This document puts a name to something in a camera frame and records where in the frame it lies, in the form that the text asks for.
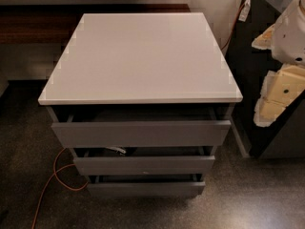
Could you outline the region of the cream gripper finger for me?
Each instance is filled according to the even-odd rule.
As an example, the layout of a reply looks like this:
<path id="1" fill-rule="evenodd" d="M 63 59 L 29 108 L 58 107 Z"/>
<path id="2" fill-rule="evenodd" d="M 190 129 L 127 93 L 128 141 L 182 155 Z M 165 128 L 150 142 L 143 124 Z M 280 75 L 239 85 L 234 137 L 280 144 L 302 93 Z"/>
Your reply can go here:
<path id="1" fill-rule="evenodd" d="M 269 127 L 305 90 L 305 67 L 283 64 L 268 71 L 254 107 L 254 123 Z"/>
<path id="2" fill-rule="evenodd" d="M 258 50 L 271 50 L 274 31 L 275 26 L 271 25 L 252 42 L 252 47 Z"/>

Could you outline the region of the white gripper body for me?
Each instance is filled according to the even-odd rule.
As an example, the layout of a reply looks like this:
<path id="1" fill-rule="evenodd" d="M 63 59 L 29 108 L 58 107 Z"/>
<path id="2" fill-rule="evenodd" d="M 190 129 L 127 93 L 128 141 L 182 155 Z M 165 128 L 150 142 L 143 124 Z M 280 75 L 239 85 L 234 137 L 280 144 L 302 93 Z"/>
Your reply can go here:
<path id="1" fill-rule="evenodd" d="M 305 65 L 305 15 L 299 4 L 290 5 L 274 23 L 272 45 L 277 61 Z"/>

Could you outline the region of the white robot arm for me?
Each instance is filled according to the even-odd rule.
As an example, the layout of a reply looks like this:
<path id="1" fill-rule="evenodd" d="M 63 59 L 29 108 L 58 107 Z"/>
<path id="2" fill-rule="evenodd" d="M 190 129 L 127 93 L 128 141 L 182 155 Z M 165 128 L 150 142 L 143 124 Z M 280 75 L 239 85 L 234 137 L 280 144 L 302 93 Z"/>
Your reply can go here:
<path id="1" fill-rule="evenodd" d="M 268 71 L 254 107 L 254 123 L 269 127 L 305 90 L 305 0 L 293 0 L 252 43 L 282 66 Z"/>

